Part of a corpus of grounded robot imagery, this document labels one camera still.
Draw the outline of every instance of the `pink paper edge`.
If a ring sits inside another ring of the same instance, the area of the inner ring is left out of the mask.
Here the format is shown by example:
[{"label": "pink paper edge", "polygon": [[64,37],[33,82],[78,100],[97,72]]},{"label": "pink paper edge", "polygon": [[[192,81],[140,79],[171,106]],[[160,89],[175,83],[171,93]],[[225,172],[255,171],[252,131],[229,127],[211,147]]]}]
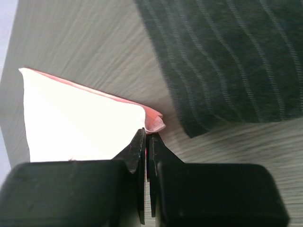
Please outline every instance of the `pink paper edge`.
[{"label": "pink paper edge", "polygon": [[47,74],[45,72],[40,72],[40,71],[29,69],[29,68],[26,68],[26,69],[34,71],[36,73],[39,73],[42,76],[48,77],[48,78],[53,79],[55,81],[58,81],[60,83],[70,85],[70,86],[73,86],[75,88],[85,90],[85,91],[88,91],[90,93],[93,93],[93,94],[96,94],[96,95],[99,95],[99,96],[104,96],[104,97],[113,99],[113,100],[118,101],[118,102],[130,103],[130,104],[135,104],[135,105],[139,105],[139,106],[143,107],[143,109],[145,110],[145,114],[146,114],[146,116],[145,116],[146,117],[145,118],[145,131],[146,131],[147,134],[151,134],[151,133],[154,133],[154,132],[159,132],[159,131],[161,131],[162,129],[164,129],[166,127],[166,125],[163,123],[163,120],[162,120],[163,115],[161,113],[159,113],[158,111],[156,111],[156,110],[154,110],[154,109],[152,109],[148,106],[145,106],[145,105],[142,105],[142,104],[139,104],[139,103],[135,103],[135,102],[129,101],[127,99],[119,98],[119,97],[104,93],[102,91],[94,90],[92,88],[85,87],[85,86],[80,85],[80,84],[76,84],[76,83],[71,82],[69,80],[62,79],[62,78]]}]

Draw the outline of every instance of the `dark green fabric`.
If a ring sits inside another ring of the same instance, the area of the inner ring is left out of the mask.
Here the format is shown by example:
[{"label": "dark green fabric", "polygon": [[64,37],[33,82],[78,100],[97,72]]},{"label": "dark green fabric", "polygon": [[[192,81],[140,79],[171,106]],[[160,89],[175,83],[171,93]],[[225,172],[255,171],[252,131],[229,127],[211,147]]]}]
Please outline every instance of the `dark green fabric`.
[{"label": "dark green fabric", "polygon": [[302,116],[303,1],[135,1],[190,137]]}]

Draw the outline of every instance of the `gray textured surface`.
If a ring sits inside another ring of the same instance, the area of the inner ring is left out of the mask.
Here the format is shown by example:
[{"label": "gray textured surface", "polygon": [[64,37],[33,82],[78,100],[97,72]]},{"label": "gray textured surface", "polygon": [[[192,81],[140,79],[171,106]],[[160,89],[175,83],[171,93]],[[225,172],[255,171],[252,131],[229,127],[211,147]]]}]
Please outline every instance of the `gray textured surface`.
[{"label": "gray textured surface", "polygon": [[[2,0],[0,8],[0,81],[6,52],[9,46],[10,33],[17,8],[17,0]],[[0,128],[0,186],[10,171],[10,163]]]},{"label": "gray textured surface", "polygon": [[[29,160],[20,67],[157,109],[167,124],[162,132],[165,143],[184,161],[266,166],[277,181],[292,226],[303,226],[303,119],[230,125],[189,139],[132,0],[19,2],[0,84],[0,123],[12,166]],[[146,223],[152,226],[154,220]]]}]

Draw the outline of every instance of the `white paper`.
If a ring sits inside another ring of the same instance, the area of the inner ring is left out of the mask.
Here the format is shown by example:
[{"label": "white paper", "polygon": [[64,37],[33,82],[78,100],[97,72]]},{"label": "white paper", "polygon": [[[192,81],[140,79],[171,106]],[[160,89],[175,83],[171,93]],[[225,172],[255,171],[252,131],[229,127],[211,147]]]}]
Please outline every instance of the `white paper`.
[{"label": "white paper", "polygon": [[55,81],[30,69],[24,120],[31,162],[111,159],[144,127],[145,111]]}]

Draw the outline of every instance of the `gray striped fabric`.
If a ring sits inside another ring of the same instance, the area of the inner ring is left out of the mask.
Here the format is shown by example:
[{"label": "gray striped fabric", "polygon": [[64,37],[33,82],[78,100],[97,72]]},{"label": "gray striped fabric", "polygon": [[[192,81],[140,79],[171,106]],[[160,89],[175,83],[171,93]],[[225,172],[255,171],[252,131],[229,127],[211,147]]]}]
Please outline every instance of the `gray striped fabric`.
[{"label": "gray striped fabric", "polygon": [[190,137],[302,116],[303,0],[136,0]]}]

